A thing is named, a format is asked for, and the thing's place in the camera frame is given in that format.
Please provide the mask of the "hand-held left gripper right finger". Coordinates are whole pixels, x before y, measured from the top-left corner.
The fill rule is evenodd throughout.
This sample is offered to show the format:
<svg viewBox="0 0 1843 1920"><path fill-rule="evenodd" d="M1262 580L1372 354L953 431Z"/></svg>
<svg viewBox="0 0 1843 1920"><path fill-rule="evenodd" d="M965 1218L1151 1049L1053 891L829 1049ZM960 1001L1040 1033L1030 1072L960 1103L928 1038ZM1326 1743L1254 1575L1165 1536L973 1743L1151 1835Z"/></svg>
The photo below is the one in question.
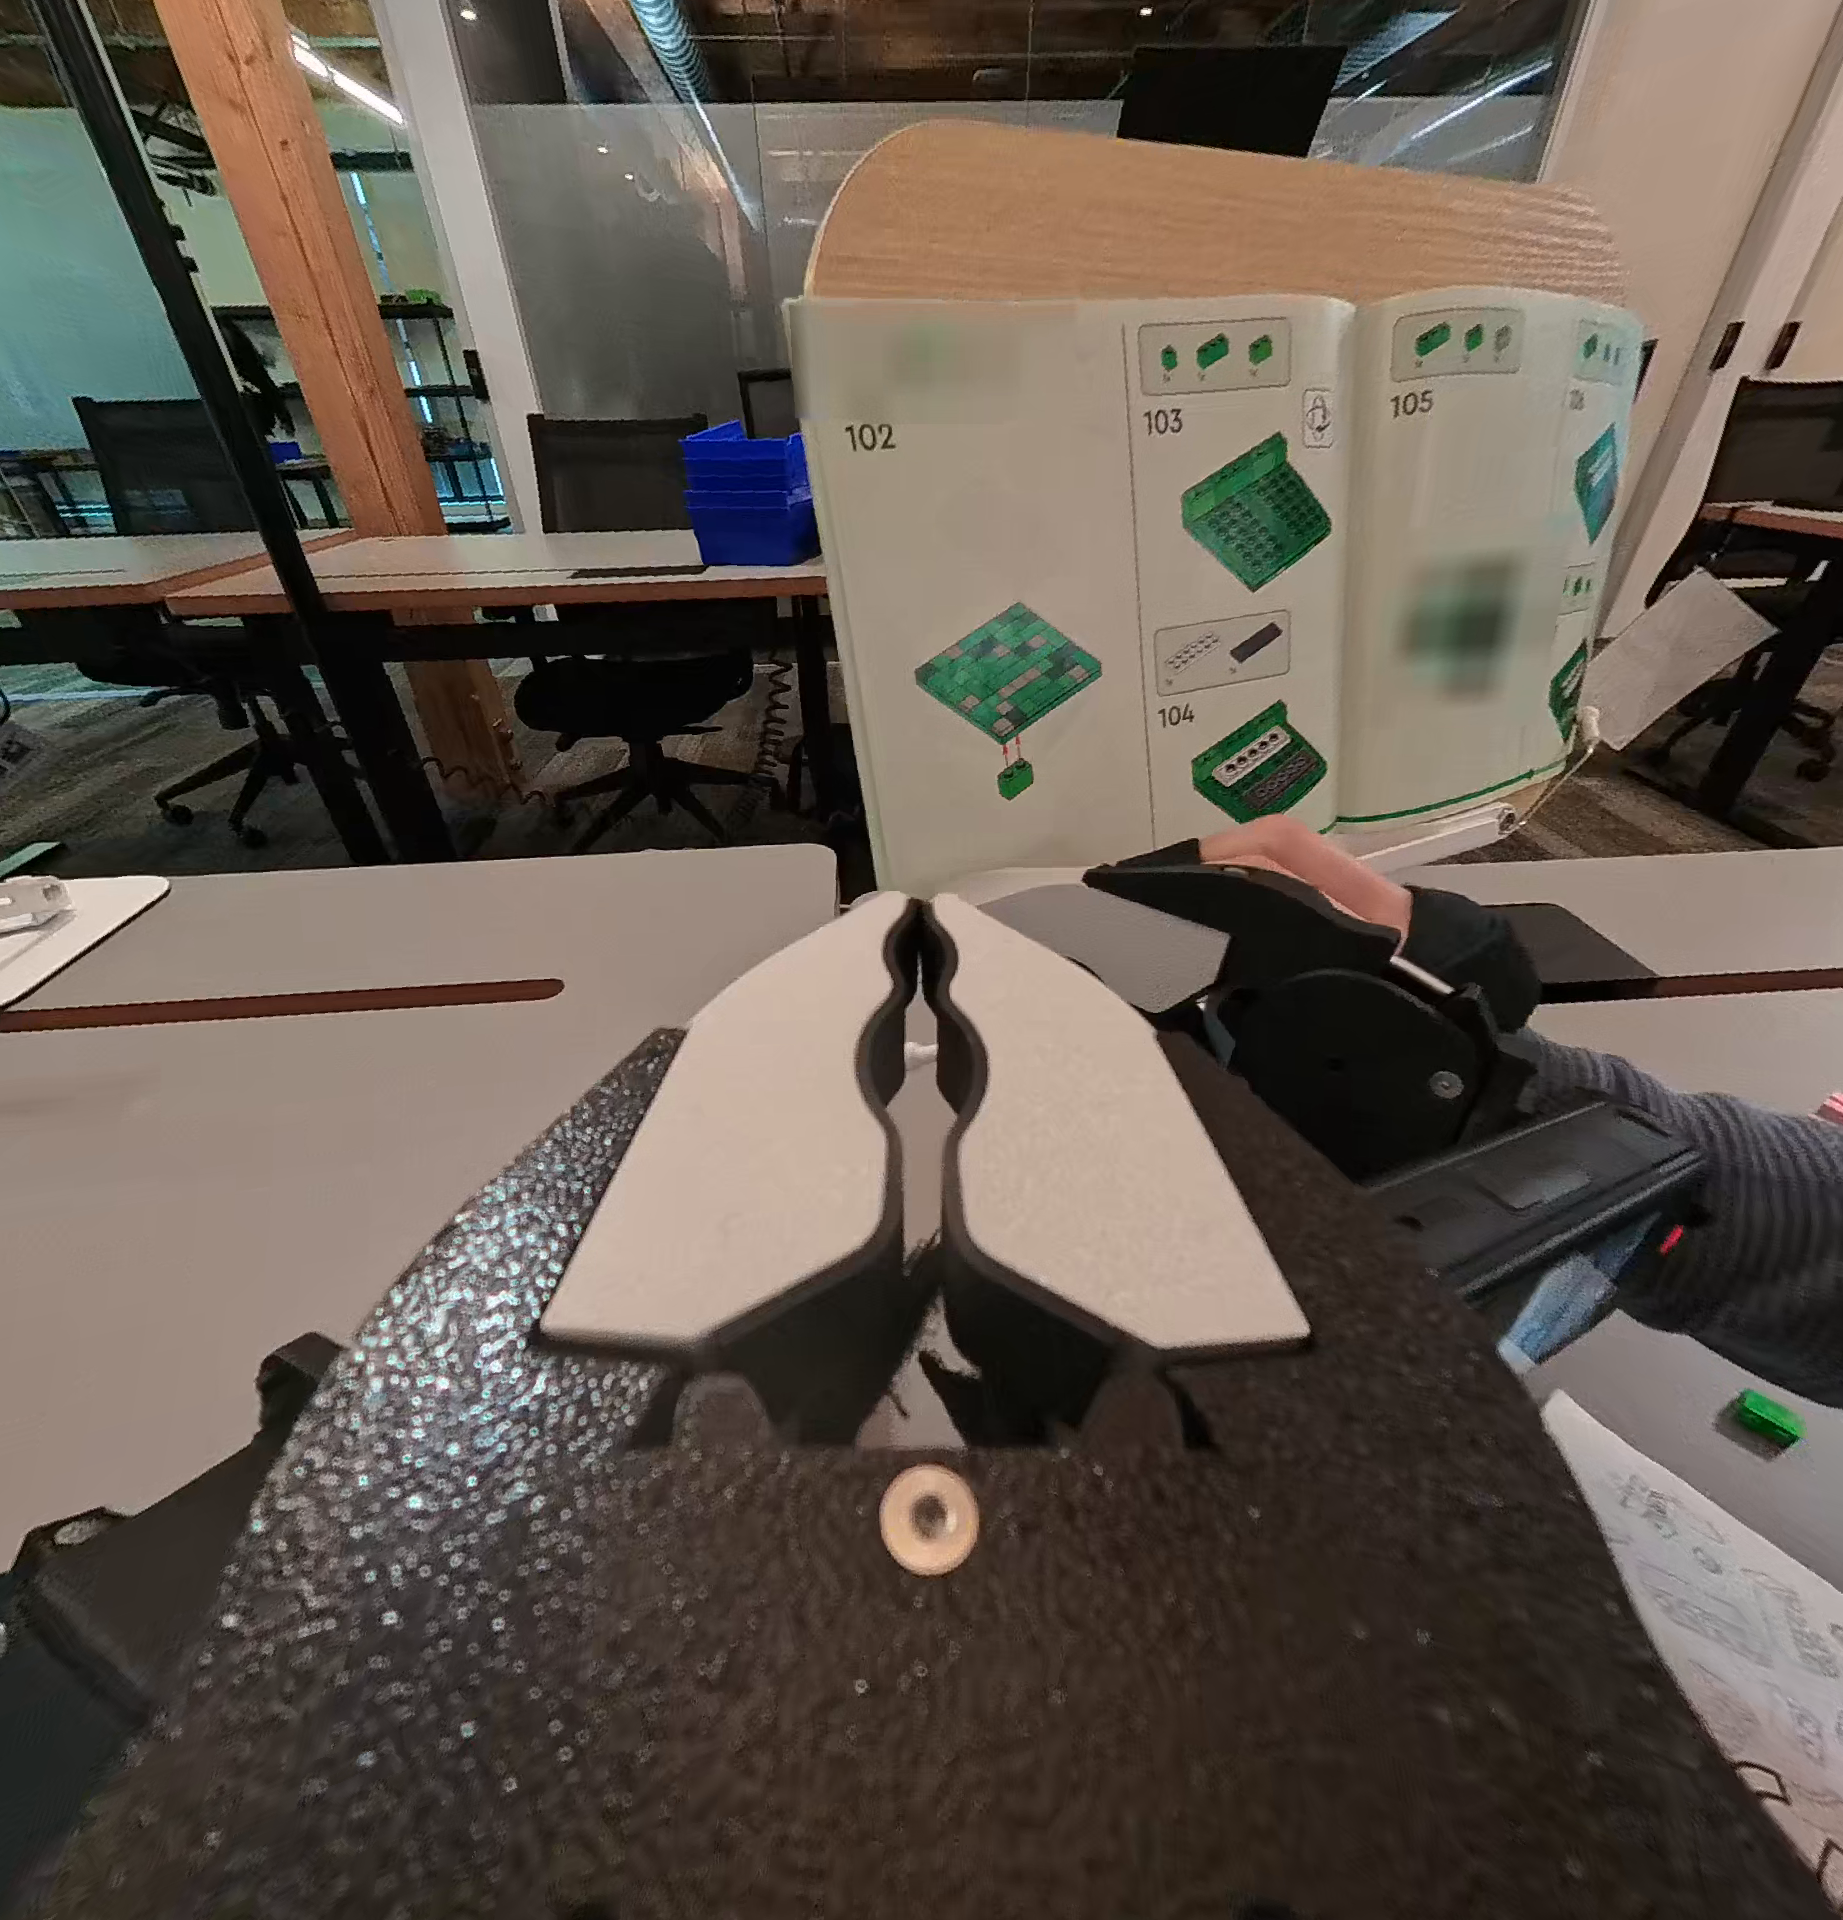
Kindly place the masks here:
<svg viewBox="0 0 1843 1920"><path fill-rule="evenodd" d="M1011 1435L1080 1433L1119 1378L1303 1350L1311 1317L1154 1033L956 894L927 902L941 1305Z"/></svg>

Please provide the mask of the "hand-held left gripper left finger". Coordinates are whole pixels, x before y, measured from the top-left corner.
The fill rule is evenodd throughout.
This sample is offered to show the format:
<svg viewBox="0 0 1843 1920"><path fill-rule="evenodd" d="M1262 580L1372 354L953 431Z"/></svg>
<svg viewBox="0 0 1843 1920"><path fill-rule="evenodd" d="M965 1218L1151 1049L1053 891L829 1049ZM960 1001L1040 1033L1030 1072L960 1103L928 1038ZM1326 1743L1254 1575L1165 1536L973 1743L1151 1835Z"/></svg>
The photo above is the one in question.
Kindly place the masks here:
<svg viewBox="0 0 1843 1920"><path fill-rule="evenodd" d="M856 1442L927 1322L889 1121L923 938L919 900L873 894L692 1019L544 1345L729 1373L785 1441Z"/></svg>

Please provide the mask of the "toy brick instruction booklet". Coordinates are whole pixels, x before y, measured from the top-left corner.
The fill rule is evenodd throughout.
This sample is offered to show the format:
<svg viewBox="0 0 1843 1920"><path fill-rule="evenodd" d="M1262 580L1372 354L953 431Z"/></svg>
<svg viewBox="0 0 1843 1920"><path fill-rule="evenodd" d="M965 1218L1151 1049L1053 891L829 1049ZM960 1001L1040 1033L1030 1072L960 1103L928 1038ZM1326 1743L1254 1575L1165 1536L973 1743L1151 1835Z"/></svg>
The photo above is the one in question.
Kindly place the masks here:
<svg viewBox="0 0 1843 1920"><path fill-rule="evenodd" d="M887 891L1239 825L1435 859L1570 772L1642 321L1392 301L793 301Z"/></svg>

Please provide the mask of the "white printed paper bag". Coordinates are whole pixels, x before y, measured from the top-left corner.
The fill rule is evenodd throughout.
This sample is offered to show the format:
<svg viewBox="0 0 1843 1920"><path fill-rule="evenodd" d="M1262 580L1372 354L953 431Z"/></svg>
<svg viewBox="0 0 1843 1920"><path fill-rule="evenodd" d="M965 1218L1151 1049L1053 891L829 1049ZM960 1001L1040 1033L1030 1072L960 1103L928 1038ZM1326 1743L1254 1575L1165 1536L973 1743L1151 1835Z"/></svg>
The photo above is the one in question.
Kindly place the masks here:
<svg viewBox="0 0 1843 1920"><path fill-rule="evenodd" d="M1541 1415L1655 1650L1843 1915L1843 1593L1570 1394Z"/></svg>

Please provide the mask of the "person's right forearm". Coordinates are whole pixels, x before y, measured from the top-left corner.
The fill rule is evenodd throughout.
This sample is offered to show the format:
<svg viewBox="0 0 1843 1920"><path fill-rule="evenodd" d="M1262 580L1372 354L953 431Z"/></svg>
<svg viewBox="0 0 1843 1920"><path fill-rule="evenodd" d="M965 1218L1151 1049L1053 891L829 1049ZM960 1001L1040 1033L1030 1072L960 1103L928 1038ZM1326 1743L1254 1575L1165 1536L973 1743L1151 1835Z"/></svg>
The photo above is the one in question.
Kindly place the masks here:
<svg viewBox="0 0 1843 1920"><path fill-rule="evenodd" d="M1527 1113L1622 1103L1703 1162L1703 1226L1616 1308L1657 1332L1843 1410L1843 1126L1761 1111L1721 1089L1675 1089L1622 1056L1524 1033Z"/></svg>

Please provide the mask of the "wood-edged pale desk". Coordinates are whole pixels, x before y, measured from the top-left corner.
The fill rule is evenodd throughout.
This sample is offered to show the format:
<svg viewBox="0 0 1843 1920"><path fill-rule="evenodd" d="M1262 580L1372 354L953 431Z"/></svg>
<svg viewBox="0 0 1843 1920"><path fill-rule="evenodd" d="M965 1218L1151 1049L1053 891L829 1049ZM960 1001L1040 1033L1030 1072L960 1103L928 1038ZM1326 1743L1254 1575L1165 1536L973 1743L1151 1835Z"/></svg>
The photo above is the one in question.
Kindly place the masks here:
<svg viewBox="0 0 1843 1920"><path fill-rule="evenodd" d="M241 1449L262 1354L832 910L823 845L171 878L27 1008L342 1008L0 1033L0 1570Z"/></svg>

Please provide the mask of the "wood-edged office desk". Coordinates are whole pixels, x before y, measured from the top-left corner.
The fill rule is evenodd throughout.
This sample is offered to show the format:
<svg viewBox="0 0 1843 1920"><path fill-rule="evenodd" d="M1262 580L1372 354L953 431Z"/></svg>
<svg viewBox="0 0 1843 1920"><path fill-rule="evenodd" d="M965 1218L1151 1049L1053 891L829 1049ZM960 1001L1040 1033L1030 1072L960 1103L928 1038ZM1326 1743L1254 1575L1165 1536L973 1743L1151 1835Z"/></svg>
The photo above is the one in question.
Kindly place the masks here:
<svg viewBox="0 0 1843 1920"><path fill-rule="evenodd" d="M612 797L573 845L586 854L640 801L724 836L699 795L742 786L742 772L681 755L677 740L715 732L718 710L749 691L751 659L792 653L808 768L815 797L825 797L832 720L815 617L823 560L708 564L683 531L352 539L302 560L314 589L307 612L276 564L171 589L166 608L184 617L264 617L299 642L329 682L401 859L450 859L454 836L406 720L388 717L390 659L527 659L523 724L555 738L559 752L617 740L621 768L549 791L555 818L585 797Z"/></svg>
<svg viewBox="0 0 1843 1920"><path fill-rule="evenodd" d="M178 621L178 591L264 568L262 535L0 540L0 668L68 665L143 700L237 706L264 642Z"/></svg>
<svg viewBox="0 0 1843 1920"><path fill-rule="evenodd" d="M1843 642L1843 514L1760 500L1739 507L1703 503L1696 517L1724 531L1755 531L1801 560L1825 560L1794 621L1778 631L1769 665L1755 674L1696 783L1693 806L1729 825L1742 786L1775 743L1778 720L1801 700L1819 655Z"/></svg>

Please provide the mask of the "person's right hand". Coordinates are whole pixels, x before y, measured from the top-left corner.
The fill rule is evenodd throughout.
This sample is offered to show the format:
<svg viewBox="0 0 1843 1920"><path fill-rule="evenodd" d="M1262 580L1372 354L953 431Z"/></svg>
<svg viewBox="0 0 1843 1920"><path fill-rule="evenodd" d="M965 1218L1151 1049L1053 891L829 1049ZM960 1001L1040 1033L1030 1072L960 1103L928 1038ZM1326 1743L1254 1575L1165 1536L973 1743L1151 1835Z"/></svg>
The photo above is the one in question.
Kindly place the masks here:
<svg viewBox="0 0 1843 1920"><path fill-rule="evenodd" d="M1392 953L1451 992L1473 987L1500 1033L1520 1033L1541 1008L1541 976L1514 925L1463 894L1398 882L1316 830L1271 814L1197 841L1207 869L1289 875L1344 915L1386 925Z"/></svg>

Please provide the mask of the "white paper sheet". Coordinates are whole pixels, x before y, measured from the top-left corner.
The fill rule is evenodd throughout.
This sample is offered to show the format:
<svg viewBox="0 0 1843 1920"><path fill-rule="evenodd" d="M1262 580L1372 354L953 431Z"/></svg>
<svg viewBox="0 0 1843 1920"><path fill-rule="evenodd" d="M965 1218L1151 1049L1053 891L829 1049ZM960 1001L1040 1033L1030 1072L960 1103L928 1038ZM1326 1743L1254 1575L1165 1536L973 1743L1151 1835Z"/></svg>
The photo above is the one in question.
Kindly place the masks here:
<svg viewBox="0 0 1843 1920"><path fill-rule="evenodd" d="M1696 564L1590 655L1574 720L1581 743L1629 750L1691 691L1775 632L1769 617Z"/></svg>

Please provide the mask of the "stack of blue plastic bins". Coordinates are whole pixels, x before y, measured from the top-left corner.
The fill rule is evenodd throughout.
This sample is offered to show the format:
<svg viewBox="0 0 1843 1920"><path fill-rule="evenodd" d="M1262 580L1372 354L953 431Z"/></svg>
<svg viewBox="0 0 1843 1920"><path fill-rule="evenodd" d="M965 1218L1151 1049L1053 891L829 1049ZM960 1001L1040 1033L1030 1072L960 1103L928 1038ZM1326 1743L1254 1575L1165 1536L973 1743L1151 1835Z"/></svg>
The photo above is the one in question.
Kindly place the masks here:
<svg viewBox="0 0 1843 1920"><path fill-rule="evenodd" d="M687 525L708 568L785 568L823 551L802 432L718 421L681 439Z"/></svg>

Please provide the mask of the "black office chair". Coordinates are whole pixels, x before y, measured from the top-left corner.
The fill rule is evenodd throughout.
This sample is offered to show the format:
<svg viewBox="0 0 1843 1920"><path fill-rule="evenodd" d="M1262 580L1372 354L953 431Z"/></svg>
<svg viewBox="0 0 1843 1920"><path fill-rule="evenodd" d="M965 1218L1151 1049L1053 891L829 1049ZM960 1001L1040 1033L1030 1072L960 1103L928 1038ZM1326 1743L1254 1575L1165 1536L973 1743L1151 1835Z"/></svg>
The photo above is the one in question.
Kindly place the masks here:
<svg viewBox="0 0 1843 1920"><path fill-rule="evenodd" d="M683 439L708 431L687 418L544 418L531 414L531 453L549 535L683 535L687 472ZM773 644L776 600L677 600L677 604L573 604L555 608L555 637L516 691L527 731L552 732L568 752L614 738L621 768L578 778L552 797L563 825L573 801L612 806L573 841L590 854L640 801L657 814L683 810L709 841L724 825L699 786L745 786L742 772L683 759L668 740L715 732L715 717L742 701L756 679L756 647Z"/></svg>
<svg viewBox="0 0 1843 1920"><path fill-rule="evenodd" d="M1843 509L1843 379L1742 379L1729 407L1721 445L1700 493L1700 507L1750 507L1750 503L1787 503L1797 509L1835 514ZM1712 573L1721 585L1761 585L1750 589L1746 600L1769 600L1775 612L1761 617L1778 617L1778 612L1797 612L1806 600L1810 573L1780 546L1765 540L1761 531L1729 531L1724 517L1691 523L1668 568L1655 574L1642 608L1651 608L1662 591L1669 591L1693 568ZM1686 694L1678 710L1675 732L1657 743L1642 750L1639 763L1651 772L1668 772L1675 750L1696 732L1700 724L1724 724L1746 700L1750 679L1761 665L1769 665L1775 644L1761 642L1750 647L1730 674L1700 682ZM1797 763L1797 778L1819 783L1835 768L1835 717L1825 706L1797 701L1780 720L1806 752Z"/></svg>
<svg viewBox="0 0 1843 1920"><path fill-rule="evenodd" d="M74 395L77 421L101 467L116 535L189 539L252 535L258 517L201 398L93 398ZM105 612L93 653L74 659L93 682L134 687L143 706L209 700L216 717L246 740L201 772L160 786L155 806L189 825L189 795L241 774L226 830L246 850L264 832L250 823L273 783L299 783L302 752L285 732L285 706L262 653L241 637L169 617L156 608Z"/></svg>

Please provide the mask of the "black pole stand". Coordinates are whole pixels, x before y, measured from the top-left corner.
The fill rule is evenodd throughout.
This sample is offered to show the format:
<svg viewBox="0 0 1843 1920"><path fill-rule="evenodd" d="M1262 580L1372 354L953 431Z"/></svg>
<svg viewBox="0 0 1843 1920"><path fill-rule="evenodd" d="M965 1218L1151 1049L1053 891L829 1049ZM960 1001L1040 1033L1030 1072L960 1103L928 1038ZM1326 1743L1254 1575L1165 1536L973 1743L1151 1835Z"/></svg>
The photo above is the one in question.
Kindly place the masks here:
<svg viewBox="0 0 1843 1920"><path fill-rule="evenodd" d="M285 613L270 617L252 642L264 655L289 738L307 759L342 850L360 869L380 869L388 859L454 859L454 832L385 659L366 642L348 642L324 604L285 484L237 395L230 357L166 215L88 5L27 5L27 13L43 32L52 77L83 124L216 443L279 580Z"/></svg>

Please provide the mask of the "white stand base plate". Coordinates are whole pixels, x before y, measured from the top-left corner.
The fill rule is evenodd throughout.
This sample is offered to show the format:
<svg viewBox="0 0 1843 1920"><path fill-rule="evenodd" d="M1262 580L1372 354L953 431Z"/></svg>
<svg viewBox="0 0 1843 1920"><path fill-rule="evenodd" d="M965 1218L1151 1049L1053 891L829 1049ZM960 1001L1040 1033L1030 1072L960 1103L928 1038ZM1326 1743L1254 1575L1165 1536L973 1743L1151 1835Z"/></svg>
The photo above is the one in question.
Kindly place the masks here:
<svg viewBox="0 0 1843 1920"><path fill-rule="evenodd" d="M0 1008L36 996L166 894L166 875L0 878Z"/></svg>

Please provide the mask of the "black wall screen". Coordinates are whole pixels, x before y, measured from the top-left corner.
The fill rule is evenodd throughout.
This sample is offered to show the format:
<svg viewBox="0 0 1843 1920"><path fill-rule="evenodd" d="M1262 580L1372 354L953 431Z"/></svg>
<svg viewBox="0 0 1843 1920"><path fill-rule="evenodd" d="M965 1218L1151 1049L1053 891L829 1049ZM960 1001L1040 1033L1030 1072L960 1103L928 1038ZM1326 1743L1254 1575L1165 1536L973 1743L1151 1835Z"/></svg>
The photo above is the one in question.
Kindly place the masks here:
<svg viewBox="0 0 1843 1920"><path fill-rule="evenodd" d="M1136 47L1119 138L1311 158L1344 54L1341 42Z"/></svg>

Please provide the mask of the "wooden support post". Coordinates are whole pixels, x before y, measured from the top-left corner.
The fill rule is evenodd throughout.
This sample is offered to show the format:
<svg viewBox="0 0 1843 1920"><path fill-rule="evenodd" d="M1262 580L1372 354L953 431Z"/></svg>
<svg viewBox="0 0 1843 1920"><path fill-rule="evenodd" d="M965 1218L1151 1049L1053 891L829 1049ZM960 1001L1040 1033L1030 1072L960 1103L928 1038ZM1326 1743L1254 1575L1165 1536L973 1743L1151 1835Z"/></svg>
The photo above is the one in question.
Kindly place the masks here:
<svg viewBox="0 0 1843 1920"><path fill-rule="evenodd" d="M360 539L442 539L430 459L380 321L285 5L156 5L237 229Z"/></svg>

